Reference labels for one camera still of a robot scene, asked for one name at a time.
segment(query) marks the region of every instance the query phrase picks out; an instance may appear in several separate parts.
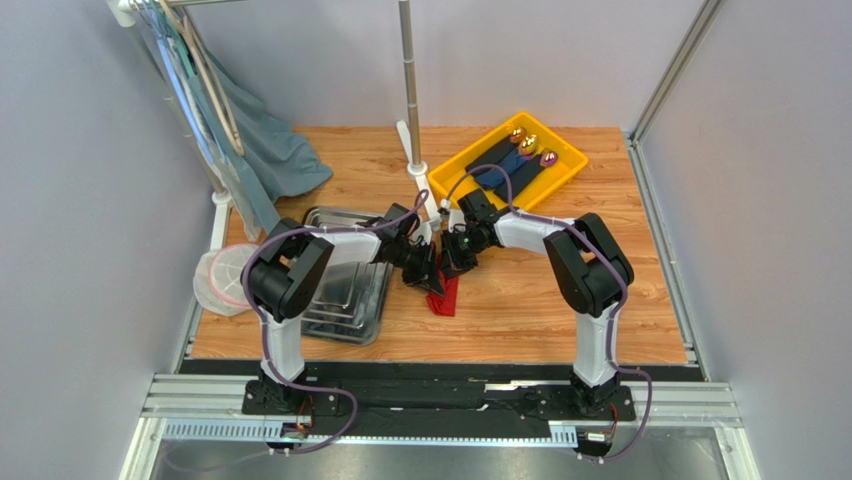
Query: robotic arm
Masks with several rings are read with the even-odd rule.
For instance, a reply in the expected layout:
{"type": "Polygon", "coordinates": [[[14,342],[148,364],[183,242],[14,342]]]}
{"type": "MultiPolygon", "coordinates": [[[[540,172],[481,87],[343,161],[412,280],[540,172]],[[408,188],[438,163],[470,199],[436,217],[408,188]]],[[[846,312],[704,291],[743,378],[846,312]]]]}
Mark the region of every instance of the robotic arm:
{"type": "MultiPolygon", "coordinates": [[[[607,343],[614,355],[615,328],[607,336],[608,318],[621,297],[618,283],[598,258],[586,261],[583,244],[555,225],[525,219],[508,211],[498,211],[476,190],[459,200],[462,219],[451,220],[442,235],[440,270],[453,278],[477,266],[476,255],[488,247],[515,247],[547,255],[563,298],[576,312],[577,357],[574,363],[572,403],[578,412],[595,414],[608,405],[618,386],[616,371],[607,359],[607,343]]],[[[399,218],[406,209],[394,204],[379,224],[399,218]]],[[[389,262],[403,270],[406,284],[443,295],[437,275],[434,243],[411,243],[416,217],[375,232],[295,235],[270,246],[249,272],[252,296],[268,323],[267,357],[287,379],[294,380],[304,370],[301,355],[300,320],[310,304],[323,272],[329,266],[347,262],[389,262]],[[286,258],[287,265],[280,259],[286,258]]],[[[615,267],[626,284],[633,281],[633,269],[601,218],[593,213],[572,223],[615,267]]],[[[282,220],[270,233],[300,228],[291,219],[282,220]]],[[[268,362],[264,372],[272,377],[268,362]]]]}

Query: gray wall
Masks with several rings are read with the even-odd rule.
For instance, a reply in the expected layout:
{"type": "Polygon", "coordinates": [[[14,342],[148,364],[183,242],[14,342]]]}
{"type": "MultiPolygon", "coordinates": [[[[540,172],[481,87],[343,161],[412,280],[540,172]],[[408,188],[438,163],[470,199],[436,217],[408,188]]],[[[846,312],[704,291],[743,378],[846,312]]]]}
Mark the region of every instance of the gray wall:
{"type": "Polygon", "coordinates": [[[103,1],[0,28],[0,477],[114,479],[168,368],[210,187],[103,1]]]}
{"type": "MultiPolygon", "coordinates": [[[[701,0],[414,0],[424,125],[628,129],[701,0]]],[[[395,0],[251,0],[193,9],[210,49],[297,125],[392,125],[406,115],[395,0]]]]}
{"type": "Polygon", "coordinates": [[[849,478],[852,3],[726,2],[645,153],[764,478],[849,478]]]}

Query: wooden table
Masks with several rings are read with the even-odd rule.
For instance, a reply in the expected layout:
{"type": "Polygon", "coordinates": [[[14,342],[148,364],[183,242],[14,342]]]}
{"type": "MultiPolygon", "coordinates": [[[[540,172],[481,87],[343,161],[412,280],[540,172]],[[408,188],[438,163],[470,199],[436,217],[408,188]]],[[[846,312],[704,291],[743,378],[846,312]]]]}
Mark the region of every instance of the wooden table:
{"type": "MultiPolygon", "coordinates": [[[[423,159],[437,166],[489,129],[434,127],[422,131],[423,159]]],[[[535,213],[577,217],[598,213],[636,273],[618,329],[624,363],[685,363],[686,354],[669,301],[639,191],[621,132],[615,128],[555,128],[589,156],[573,183],[535,213]]],[[[393,127],[300,128],[334,176],[310,194],[282,199],[282,216],[301,220],[315,205],[384,213],[393,202],[413,203],[416,188],[405,174],[405,154],[393,127]]],[[[232,214],[227,243],[245,242],[232,214]]],[[[392,361],[571,362],[576,353],[573,311],[556,286],[544,256],[492,248],[460,279],[455,317],[439,317],[422,290],[406,287],[395,271],[381,334],[366,347],[303,339],[309,359],[392,361]]],[[[226,318],[205,311],[192,349],[195,358],[259,358],[260,329],[253,312],[226,318]]]]}

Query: red fabric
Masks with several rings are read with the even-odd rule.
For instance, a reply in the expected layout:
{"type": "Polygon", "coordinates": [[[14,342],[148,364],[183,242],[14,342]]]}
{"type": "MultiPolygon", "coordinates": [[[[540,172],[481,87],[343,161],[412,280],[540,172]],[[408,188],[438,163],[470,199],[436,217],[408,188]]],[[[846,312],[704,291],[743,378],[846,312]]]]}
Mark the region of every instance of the red fabric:
{"type": "Polygon", "coordinates": [[[438,276],[441,278],[441,285],[444,287],[444,296],[441,297],[435,293],[426,295],[426,303],[435,315],[444,317],[456,316],[456,297],[459,291],[459,277],[444,279],[444,274],[440,271],[438,276]]]}

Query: yellow bin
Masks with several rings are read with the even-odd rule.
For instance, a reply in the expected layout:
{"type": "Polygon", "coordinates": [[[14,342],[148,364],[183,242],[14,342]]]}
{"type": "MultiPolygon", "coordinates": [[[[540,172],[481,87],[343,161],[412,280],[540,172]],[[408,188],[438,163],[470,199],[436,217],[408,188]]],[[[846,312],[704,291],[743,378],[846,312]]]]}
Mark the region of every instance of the yellow bin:
{"type": "MultiPolygon", "coordinates": [[[[432,186],[432,193],[435,194],[436,200],[441,201],[447,197],[453,185],[464,175],[464,167],[507,137],[517,127],[525,128],[528,135],[538,136],[539,153],[542,149],[549,148],[559,154],[559,160],[539,173],[520,194],[516,193],[514,201],[516,207],[531,211],[562,185],[570,182],[583,167],[589,164],[589,158],[573,145],[559,138],[529,113],[520,112],[429,173],[429,185],[432,186]]],[[[458,208],[456,201],[477,188],[479,184],[473,176],[467,177],[450,199],[453,206],[458,208]]],[[[506,206],[506,202],[500,200],[493,192],[487,191],[485,195],[498,209],[506,206]]]]}

